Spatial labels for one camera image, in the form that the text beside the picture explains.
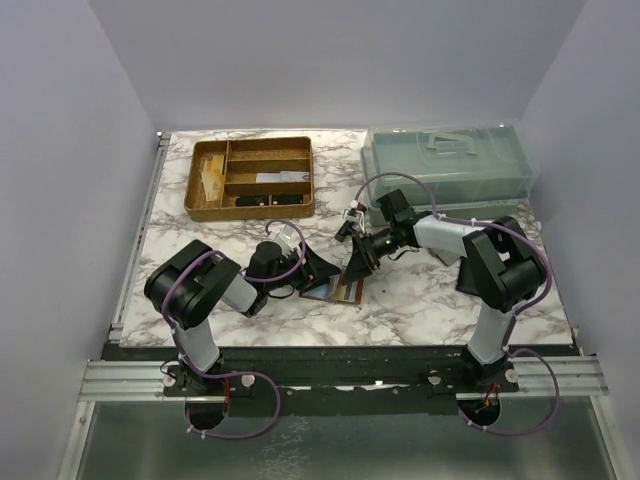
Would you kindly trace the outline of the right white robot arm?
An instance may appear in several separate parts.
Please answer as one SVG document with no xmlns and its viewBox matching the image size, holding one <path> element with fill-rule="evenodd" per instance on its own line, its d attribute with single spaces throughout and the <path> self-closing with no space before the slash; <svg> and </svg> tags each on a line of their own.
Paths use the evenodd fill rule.
<svg viewBox="0 0 640 480">
<path fill-rule="evenodd" d="M 352 201 L 344 211 L 335 239 L 351 239 L 352 253 L 342 282 L 372 275 L 382 257 L 402 247 L 444 250 L 460 258 L 457 289 L 482 300 L 474 333 L 461 354 L 460 379 L 471 391 L 485 390 L 506 363 L 517 316 L 550 291 L 546 257 L 510 216 L 485 222 L 417 212 L 399 189 L 378 203 L 388 227 L 375 234 L 364 229 L 366 208 L 360 202 Z"/>
</svg>

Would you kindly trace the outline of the blue credit card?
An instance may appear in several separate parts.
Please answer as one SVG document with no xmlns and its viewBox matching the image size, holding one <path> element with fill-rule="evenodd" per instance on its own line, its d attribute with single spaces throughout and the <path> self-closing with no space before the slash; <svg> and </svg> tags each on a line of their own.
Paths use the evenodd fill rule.
<svg viewBox="0 0 640 480">
<path fill-rule="evenodd" d="M 301 292 L 300 296 L 316 300 L 328 300 L 336 293 L 339 283 L 340 276 L 335 275 L 329 277 L 324 283 L 314 285 L 307 291 Z"/>
</svg>

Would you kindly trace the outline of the brown leather card holder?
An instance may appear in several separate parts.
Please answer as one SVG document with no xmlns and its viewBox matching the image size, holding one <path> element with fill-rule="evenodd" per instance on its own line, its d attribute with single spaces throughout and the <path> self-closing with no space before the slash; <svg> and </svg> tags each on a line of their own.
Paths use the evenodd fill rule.
<svg viewBox="0 0 640 480">
<path fill-rule="evenodd" d="M 327 284 L 301 292 L 300 298 L 347 305 L 359 305 L 364 290 L 364 280 L 360 279 L 349 284 L 343 284 L 344 273 L 332 276 Z"/>
</svg>

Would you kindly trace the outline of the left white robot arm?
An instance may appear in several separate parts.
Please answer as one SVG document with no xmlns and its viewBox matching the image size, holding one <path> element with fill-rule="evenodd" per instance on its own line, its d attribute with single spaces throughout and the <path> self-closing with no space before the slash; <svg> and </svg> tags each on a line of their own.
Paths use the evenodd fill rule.
<svg viewBox="0 0 640 480">
<path fill-rule="evenodd" d="M 190 242 L 156 269 L 144 286 L 145 297 L 170 326 L 178 350 L 178 364 L 164 374 L 165 388 L 209 395 L 220 383 L 228 384 L 209 325 L 218 304 L 252 317 L 273 291 L 289 287 L 305 293 L 327 286 L 340 273 L 304 241 L 296 246 L 285 240 L 263 241 L 246 269 L 199 240 Z"/>
</svg>

